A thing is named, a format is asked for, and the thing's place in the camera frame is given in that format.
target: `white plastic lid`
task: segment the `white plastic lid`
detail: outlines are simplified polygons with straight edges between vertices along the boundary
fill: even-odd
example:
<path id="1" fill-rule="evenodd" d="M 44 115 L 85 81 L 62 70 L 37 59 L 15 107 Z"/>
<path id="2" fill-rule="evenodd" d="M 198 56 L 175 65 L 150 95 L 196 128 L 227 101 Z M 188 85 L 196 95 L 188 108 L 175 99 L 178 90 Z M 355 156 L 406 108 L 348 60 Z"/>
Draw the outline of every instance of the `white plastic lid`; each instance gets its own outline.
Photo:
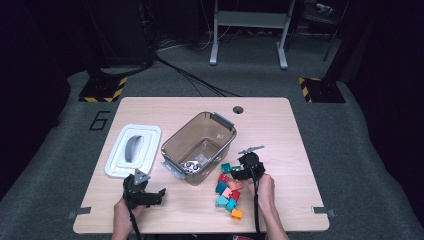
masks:
<path id="1" fill-rule="evenodd" d="M 126 178 L 139 169 L 149 174 L 156 158 L 162 131 L 158 126 L 126 125 L 119 133 L 105 166 L 111 177 Z"/>

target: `blue block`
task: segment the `blue block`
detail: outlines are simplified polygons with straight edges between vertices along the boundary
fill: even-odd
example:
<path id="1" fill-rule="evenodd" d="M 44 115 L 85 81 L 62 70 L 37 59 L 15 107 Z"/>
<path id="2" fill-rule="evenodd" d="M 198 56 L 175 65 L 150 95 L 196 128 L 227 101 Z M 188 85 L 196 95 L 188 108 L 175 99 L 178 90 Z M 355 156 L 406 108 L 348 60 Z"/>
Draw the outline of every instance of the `blue block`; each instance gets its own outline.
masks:
<path id="1" fill-rule="evenodd" d="M 227 186 L 228 185 L 225 182 L 219 181 L 218 185 L 216 185 L 215 192 L 221 195 L 224 192 L 224 190 L 227 188 Z"/>
<path id="2" fill-rule="evenodd" d="M 230 198 L 230 200 L 227 203 L 227 211 L 232 212 L 233 209 L 237 206 L 237 201 Z"/>

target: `bin handle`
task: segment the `bin handle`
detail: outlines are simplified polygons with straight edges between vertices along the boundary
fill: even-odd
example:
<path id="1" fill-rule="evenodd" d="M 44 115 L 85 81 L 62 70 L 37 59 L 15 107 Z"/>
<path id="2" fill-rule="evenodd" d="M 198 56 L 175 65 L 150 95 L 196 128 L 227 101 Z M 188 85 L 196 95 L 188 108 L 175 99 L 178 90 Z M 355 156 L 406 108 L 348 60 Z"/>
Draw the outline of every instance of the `bin handle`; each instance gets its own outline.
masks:
<path id="1" fill-rule="evenodd" d="M 162 165 L 168 170 L 170 171 L 174 176 L 176 176 L 177 178 L 183 180 L 185 178 L 185 174 L 183 172 L 181 172 L 181 170 L 179 170 L 178 168 L 176 168 L 174 166 L 174 164 L 172 164 L 172 161 L 169 161 L 167 159 L 165 159 L 165 161 L 162 162 Z"/>
<path id="2" fill-rule="evenodd" d="M 228 128 L 228 130 L 232 130 L 234 127 L 234 123 L 230 122 L 228 119 L 224 118 L 223 116 L 219 115 L 218 113 L 214 112 L 211 114 L 211 119 L 215 120 L 225 128 Z"/>

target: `gray carpet floor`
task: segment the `gray carpet floor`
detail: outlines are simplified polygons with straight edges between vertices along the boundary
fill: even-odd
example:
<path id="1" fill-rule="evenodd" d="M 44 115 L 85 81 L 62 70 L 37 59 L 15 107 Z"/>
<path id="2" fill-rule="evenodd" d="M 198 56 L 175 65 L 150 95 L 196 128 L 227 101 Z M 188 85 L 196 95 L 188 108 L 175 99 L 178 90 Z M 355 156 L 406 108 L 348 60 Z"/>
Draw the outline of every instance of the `gray carpet floor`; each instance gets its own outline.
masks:
<path id="1" fill-rule="evenodd" d="M 210 45 L 204 50 L 164 49 L 158 56 L 241 96 L 289 99 L 323 202 L 337 213 L 327 231 L 293 232 L 291 239 L 424 239 L 401 186 L 373 148 L 364 116 L 347 86 L 338 82 L 345 104 L 307 103 L 303 98 L 298 78 L 323 77 L 337 46 L 323 62 L 328 43 L 298 36 L 286 54 L 289 68 L 281 70 L 276 41 L 251 37 L 221 43 L 216 66 L 209 65 Z M 72 230 L 73 220 L 66 219 L 81 205 L 119 105 L 79 102 L 87 80 L 86 72 L 69 77 L 71 96 L 59 126 L 0 202 L 0 239 L 110 239 L 110 234 L 78 235 Z M 216 96 L 198 88 L 204 97 Z M 183 76 L 159 62 L 128 78 L 119 100 L 129 96 L 201 97 Z M 90 131 L 99 111 L 107 119 L 105 128 Z"/>

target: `yellow black hazard tape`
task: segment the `yellow black hazard tape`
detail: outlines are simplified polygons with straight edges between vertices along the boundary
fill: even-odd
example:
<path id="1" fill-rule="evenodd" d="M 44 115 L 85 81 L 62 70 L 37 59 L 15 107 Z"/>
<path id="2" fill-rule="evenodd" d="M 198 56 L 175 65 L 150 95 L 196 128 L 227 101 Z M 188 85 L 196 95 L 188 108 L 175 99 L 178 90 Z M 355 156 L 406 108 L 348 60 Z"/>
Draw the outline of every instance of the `yellow black hazard tape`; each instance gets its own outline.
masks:
<path id="1" fill-rule="evenodd" d="M 122 90 L 124 89 L 125 83 L 127 83 L 128 78 L 122 79 L 116 91 L 110 97 L 80 97 L 79 101 L 81 102 L 116 102 L 119 99 L 119 96 L 122 94 Z"/>
<path id="2" fill-rule="evenodd" d="M 312 102 L 311 94 L 306 86 L 306 80 L 321 81 L 320 78 L 299 78 L 300 87 L 306 102 Z"/>

